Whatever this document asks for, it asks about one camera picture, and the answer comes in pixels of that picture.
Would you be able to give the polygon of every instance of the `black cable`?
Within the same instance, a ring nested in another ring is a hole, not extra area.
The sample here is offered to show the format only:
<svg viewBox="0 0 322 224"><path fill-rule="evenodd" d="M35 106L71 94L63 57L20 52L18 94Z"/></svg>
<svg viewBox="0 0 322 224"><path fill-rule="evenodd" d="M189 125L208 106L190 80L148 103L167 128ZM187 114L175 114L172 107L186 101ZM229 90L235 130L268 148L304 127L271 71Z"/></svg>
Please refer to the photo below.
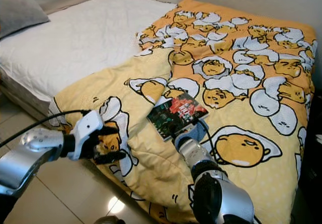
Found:
<svg viewBox="0 0 322 224"><path fill-rule="evenodd" d="M34 128L34 127L52 119L52 118L66 115L66 114L70 114L70 113L76 113L76 112L80 112L81 114L85 115L85 114L89 113L90 110L72 110L72 111L60 112L60 113L54 114L52 116L46 117L38 122L35 122L34 124L31 124L30 126L24 128L24 129L22 129L21 131L17 132L16 134L12 135L11 137L7 138L5 141L0 143L0 147L5 146L8 142L14 140L16 137L20 136L21 134L29 131L30 129L32 129L32 128Z"/></svg>
<svg viewBox="0 0 322 224"><path fill-rule="evenodd" d="M206 131L206 133L207 133L207 136L208 136L208 138L209 138L210 145L211 145L211 151L210 151L210 154L211 154L211 152L212 152L213 157L215 158L215 148L214 148L214 145L213 145L213 142L212 142L212 138L211 138L211 136L210 136L210 133L209 133L209 131L208 131L208 128L207 128L207 126L206 126L202 121L200 121L200 119L198 119L198 122L202 125L202 127L204 128L204 130L205 130L205 131Z"/></svg>

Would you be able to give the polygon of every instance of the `bed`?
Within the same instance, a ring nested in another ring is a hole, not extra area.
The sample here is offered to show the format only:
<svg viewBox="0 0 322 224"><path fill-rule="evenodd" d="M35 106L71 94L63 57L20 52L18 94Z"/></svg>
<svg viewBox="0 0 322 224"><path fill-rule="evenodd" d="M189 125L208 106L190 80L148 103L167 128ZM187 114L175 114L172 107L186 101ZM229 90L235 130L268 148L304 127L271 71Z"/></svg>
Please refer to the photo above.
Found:
<svg viewBox="0 0 322 224"><path fill-rule="evenodd" d="M172 223L195 221L193 181L146 116L187 92L210 113L216 151L209 139L202 144L250 194L257 223L289 222L314 92L310 26L194 0L92 0L50 20L2 41L6 95L40 114L49 105L50 113L99 110L119 135L103 138L98 151L126 158L98 168L155 219ZM80 117L51 124L68 130ZM231 144L239 141L254 149Z"/></svg>

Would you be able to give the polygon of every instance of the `gray pillow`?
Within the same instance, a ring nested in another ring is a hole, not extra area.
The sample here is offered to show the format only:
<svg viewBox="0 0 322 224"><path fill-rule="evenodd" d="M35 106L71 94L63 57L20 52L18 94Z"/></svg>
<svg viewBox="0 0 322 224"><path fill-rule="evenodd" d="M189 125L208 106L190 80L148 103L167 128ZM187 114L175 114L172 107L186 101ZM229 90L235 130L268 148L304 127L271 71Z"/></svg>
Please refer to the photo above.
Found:
<svg viewBox="0 0 322 224"><path fill-rule="evenodd" d="M0 0L0 39L48 21L48 16L34 0Z"/></svg>

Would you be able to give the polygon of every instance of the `white mattress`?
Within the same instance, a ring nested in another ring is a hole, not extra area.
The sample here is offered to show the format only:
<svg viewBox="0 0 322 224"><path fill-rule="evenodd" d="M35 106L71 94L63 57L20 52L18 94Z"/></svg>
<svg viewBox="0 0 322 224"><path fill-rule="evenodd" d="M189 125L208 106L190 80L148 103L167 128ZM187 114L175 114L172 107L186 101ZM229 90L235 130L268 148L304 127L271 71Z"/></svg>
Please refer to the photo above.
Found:
<svg viewBox="0 0 322 224"><path fill-rule="evenodd" d="M91 0L1 41L0 70L41 101L140 51L135 33L172 10L152 0Z"/></svg>

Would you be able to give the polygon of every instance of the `book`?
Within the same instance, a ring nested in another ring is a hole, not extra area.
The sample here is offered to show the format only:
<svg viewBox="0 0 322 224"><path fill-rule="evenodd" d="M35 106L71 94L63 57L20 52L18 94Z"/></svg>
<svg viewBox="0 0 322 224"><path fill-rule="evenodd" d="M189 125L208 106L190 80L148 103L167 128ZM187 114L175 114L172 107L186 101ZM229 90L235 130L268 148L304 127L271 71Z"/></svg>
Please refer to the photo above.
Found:
<svg viewBox="0 0 322 224"><path fill-rule="evenodd" d="M192 123L207 115L208 111L203 106L183 93L154 107L147 118L166 141L186 131Z"/></svg>

